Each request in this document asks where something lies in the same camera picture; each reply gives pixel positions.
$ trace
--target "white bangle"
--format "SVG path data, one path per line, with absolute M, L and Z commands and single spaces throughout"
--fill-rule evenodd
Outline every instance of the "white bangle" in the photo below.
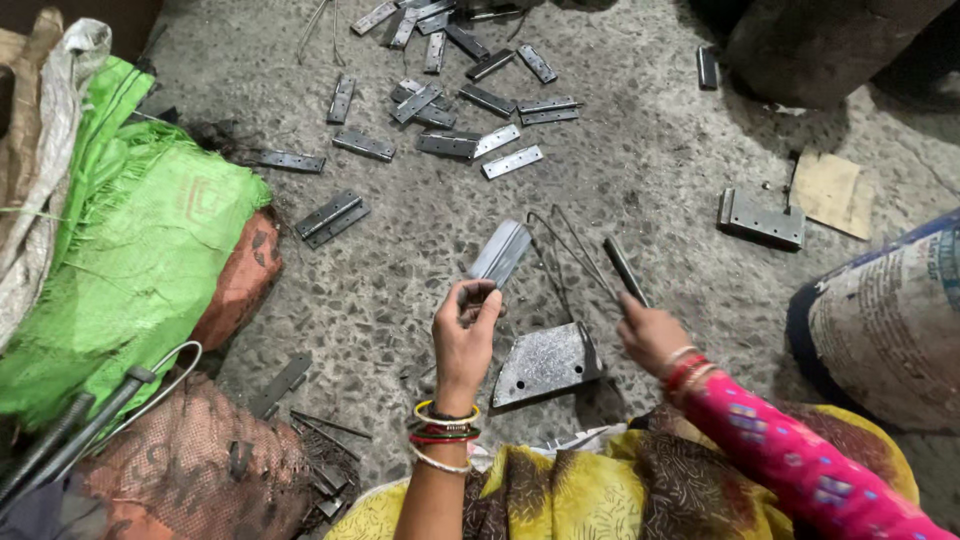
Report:
M 441 471 L 444 471 L 445 473 L 450 473 L 450 474 L 453 474 L 453 475 L 465 475 L 466 473 L 469 473 L 470 470 L 473 468 L 473 466 L 470 465 L 470 460 L 469 460 L 469 459 L 467 460 L 467 466 L 466 466 L 466 467 L 451 467 L 451 466 L 449 466 L 449 465 L 444 465 L 443 463 L 441 463 L 440 461 L 437 461 L 436 459 L 434 459 L 434 458 L 432 458 L 432 457 L 427 456 L 426 454 L 424 454 L 423 452 L 421 452 L 420 449 L 418 449 L 416 446 L 414 446 L 412 443 L 411 443 L 411 445 L 410 445 L 410 450 L 413 451 L 414 455 L 415 455 L 415 456 L 417 457 L 417 459 L 419 459 L 420 461 L 426 463 L 427 465 L 433 467 L 434 469 L 440 469 Z
M 661 370 L 661 373 L 657 377 L 657 379 L 659 379 L 660 382 L 666 382 L 666 378 L 670 375 L 671 372 L 673 372 L 673 364 L 677 363 L 677 360 L 680 359 L 681 356 L 687 353 L 693 353 L 693 352 L 699 353 L 700 349 L 697 349 L 692 345 L 687 345 L 686 347 L 681 347 L 680 349 L 677 349 L 676 351 L 674 351 L 670 355 L 670 357 L 666 360 L 666 363 L 663 364 L 663 369 Z

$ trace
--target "pink sleeve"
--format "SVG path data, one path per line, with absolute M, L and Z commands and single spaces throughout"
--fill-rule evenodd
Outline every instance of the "pink sleeve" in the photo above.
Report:
M 877 475 L 726 373 L 709 374 L 685 409 L 686 418 L 740 471 L 829 538 L 956 539 Z

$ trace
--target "concrete floor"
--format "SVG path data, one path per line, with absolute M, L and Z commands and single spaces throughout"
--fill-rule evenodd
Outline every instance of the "concrete floor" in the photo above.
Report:
M 298 406 L 377 433 L 374 444 L 344 440 L 364 456 L 365 487 L 409 473 L 404 450 L 411 406 L 432 388 L 430 323 L 449 285 L 463 277 L 497 224 L 543 215 L 559 204 L 576 223 L 611 282 L 600 243 L 615 234 L 658 307 L 680 317 L 696 343 L 747 387 L 767 397 L 822 401 L 785 351 L 786 304 L 797 288 L 849 258 L 953 209 L 960 189 L 960 120 L 901 112 L 869 87 L 846 106 L 801 116 L 774 113 L 734 93 L 698 90 L 694 52 L 712 37 L 684 2 L 620 0 L 604 10 L 545 3 L 517 37 L 516 26 L 477 24 L 495 51 L 529 41 L 559 73 L 541 86 L 520 63 L 484 80 L 494 93 L 530 99 L 573 95 L 585 101 L 578 121 L 522 129 L 520 141 L 481 161 L 537 143 L 545 159 L 488 182 L 480 163 L 414 149 L 420 127 L 388 114 L 388 95 L 421 73 L 427 39 L 406 53 L 379 45 L 386 24 L 366 37 L 348 25 L 378 0 L 341 2 L 339 41 L 348 63 L 333 63 L 333 10 L 294 59 L 312 0 L 168 0 L 169 23 L 154 53 L 163 90 L 143 110 L 176 105 L 189 120 L 236 118 L 249 141 L 266 148 L 327 156 L 322 176 L 263 169 L 288 224 L 345 188 L 357 189 L 372 214 L 317 251 L 284 231 L 285 269 L 263 307 L 232 342 L 218 379 L 238 401 L 261 388 L 293 354 L 308 352 L 309 382 L 284 405 Z M 448 45 L 448 94 L 467 82 L 472 61 Z M 397 147 L 393 163 L 335 149 L 337 128 L 324 123 L 342 71 L 359 78 L 348 126 Z M 505 124 L 458 100 L 457 129 L 488 133 Z M 726 236 L 714 223 L 719 194 L 735 186 L 782 208 L 792 151 L 813 145 L 863 166 L 873 182 L 873 239 L 862 242 L 814 223 L 805 249 L 784 253 Z M 761 185 L 769 182 L 772 189 Z M 543 227 L 533 229 L 547 241 Z M 586 322 L 609 383 L 529 405 L 481 422 L 481 443 L 535 443 L 580 428 L 642 414 L 659 400 L 655 382 L 617 343 L 618 319 L 602 290 L 560 255 L 574 316 Z M 516 336 L 568 322 L 531 250 L 507 286 L 509 315 L 497 327 L 485 404 L 500 362 Z M 956 457 L 948 437 L 900 438 L 922 489 L 924 507 L 960 529 Z

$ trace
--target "red mesh bag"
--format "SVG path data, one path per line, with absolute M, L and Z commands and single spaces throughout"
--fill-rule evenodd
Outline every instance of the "red mesh bag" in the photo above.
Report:
M 213 299 L 190 335 L 190 339 L 200 341 L 205 351 L 220 347 L 253 316 L 283 264 L 278 237 L 274 221 L 264 210 L 254 212 L 247 220 L 217 279 Z
M 84 491 L 107 506 L 116 540 L 288 540 L 312 505 L 297 434 L 253 419 L 203 374 L 187 377 L 80 471 Z

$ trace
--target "green sack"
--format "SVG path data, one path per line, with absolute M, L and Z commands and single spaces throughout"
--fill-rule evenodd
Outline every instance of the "green sack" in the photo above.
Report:
M 0 413 L 20 415 L 28 430 L 80 390 L 100 403 L 130 366 L 149 369 L 185 341 L 244 223 L 270 202 L 250 169 L 176 126 L 119 128 L 152 84 L 114 58 L 91 83 L 54 264 L 0 358 Z M 158 386 L 159 378 L 124 411 Z

